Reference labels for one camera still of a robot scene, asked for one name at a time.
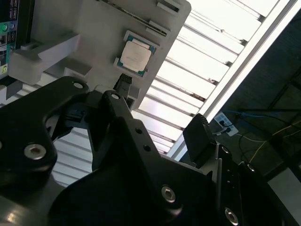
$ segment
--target blue cable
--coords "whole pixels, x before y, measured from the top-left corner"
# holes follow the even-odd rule
[[[222,111],[222,112],[231,112],[231,113],[240,114],[242,116],[257,117],[257,118],[266,117],[266,116],[269,116],[269,115],[275,115],[273,113],[267,114],[267,115],[262,115],[262,114],[248,114],[248,113],[245,113],[245,112],[238,112],[238,111],[233,111],[233,110],[225,110],[225,111]]]

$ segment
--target white wall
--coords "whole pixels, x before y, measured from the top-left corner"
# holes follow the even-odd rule
[[[301,225],[301,183],[298,179],[289,169],[286,169],[270,180],[269,185]]]

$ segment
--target motherboard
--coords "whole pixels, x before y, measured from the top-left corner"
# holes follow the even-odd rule
[[[19,0],[0,2],[0,78],[7,75],[9,53],[16,48]]]

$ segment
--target electrical socket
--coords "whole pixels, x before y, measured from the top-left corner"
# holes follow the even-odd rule
[[[232,125],[232,126],[229,126],[229,127],[228,127],[228,128],[231,129],[231,131],[227,133],[230,137],[238,133],[238,129],[232,124],[232,122],[227,118],[227,116],[226,116],[224,113],[221,112],[221,113],[217,114],[217,115],[214,117],[214,120],[215,120],[222,128],[225,128],[225,127],[222,126],[222,125],[220,124],[221,121],[224,121],[224,125],[225,125],[225,126]]]

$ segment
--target robotic arm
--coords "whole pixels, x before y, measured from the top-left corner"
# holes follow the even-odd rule
[[[158,153],[120,90],[89,92],[63,77],[0,109],[0,219],[39,226],[298,225],[258,171],[237,165],[216,143],[202,115],[183,133],[194,168]],[[88,130],[93,172],[64,189],[51,177],[53,142],[74,127]]]

